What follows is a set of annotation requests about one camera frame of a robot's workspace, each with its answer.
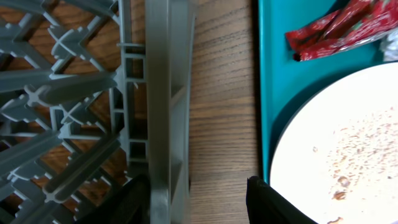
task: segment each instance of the red wrapper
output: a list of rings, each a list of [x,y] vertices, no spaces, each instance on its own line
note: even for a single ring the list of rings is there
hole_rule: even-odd
[[[326,57],[368,44],[398,27],[398,0],[351,0],[339,11],[286,33],[298,61]]]

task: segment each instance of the food crumb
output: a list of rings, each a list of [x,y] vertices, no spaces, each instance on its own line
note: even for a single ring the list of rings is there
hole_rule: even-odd
[[[336,200],[344,200],[346,198],[346,192],[336,192],[333,196],[333,199]]]
[[[330,221],[327,224],[339,224],[339,222],[342,222],[344,218],[338,217],[337,220],[335,221]]]
[[[338,181],[338,182],[341,184],[341,186],[343,186],[343,187],[348,187],[349,184],[350,184],[350,181],[349,181],[348,178],[345,177],[345,176],[341,176],[337,181]]]

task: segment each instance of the gray plastic dish rack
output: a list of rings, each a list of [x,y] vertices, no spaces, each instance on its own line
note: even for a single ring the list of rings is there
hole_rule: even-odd
[[[78,189],[102,179],[111,188],[121,186],[101,165],[120,147],[126,153],[127,179],[148,174],[151,184],[150,222],[184,223],[189,219],[188,121],[194,5],[190,0],[146,0],[146,44],[132,42],[130,0],[64,0],[95,15],[87,27],[66,30],[49,10],[52,0],[0,0],[0,6],[25,13],[18,24],[0,19],[0,62],[12,55],[24,58],[34,69],[0,72],[0,201],[15,193],[23,202],[15,216],[0,208],[3,223],[73,223],[95,209]],[[52,65],[25,39],[42,19],[55,39]],[[119,24],[121,65],[107,71],[85,48],[85,42],[109,19]],[[91,62],[91,75],[62,74],[73,57]],[[142,77],[131,77],[132,61],[144,64]],[[136,129],[133,89],[147,85],[147,131]],[[89,109],[109,91],[111,128]],[[50,120],[35,106],[50,110]],[[36,122],[44,131],[26,129]],[[97,126],[101,134],[81,131]],[[29,137],[19,142],[18,137]],[[83,152],[72,139],[97,140]],[[144,144],[145,157],[136,158],[135,145]],[[63,145],[71,152],[65,170],[57,174],[40,157]],[[46,176],[41,189],[30,180]],[[72,198],[76,213],[62,205]]]

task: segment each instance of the white plate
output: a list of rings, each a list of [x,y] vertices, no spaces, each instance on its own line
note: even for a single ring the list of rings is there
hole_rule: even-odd
[[[271,186],[314,221],[331,221],[324,215],[331,183],[319,155],[335,147],[332,136],[339,121],[397,102],[398,63],[356,72],[319,92],[282,135],[272,161]],[[320,152],[314,153],[314,146]]]

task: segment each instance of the red snack packet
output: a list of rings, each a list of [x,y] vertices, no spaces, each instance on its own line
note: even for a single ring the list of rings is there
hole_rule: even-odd
[[[398,27],[398,0],[351,0],[340,11],[286,33],[298,61],[326,57],[379,40]]]

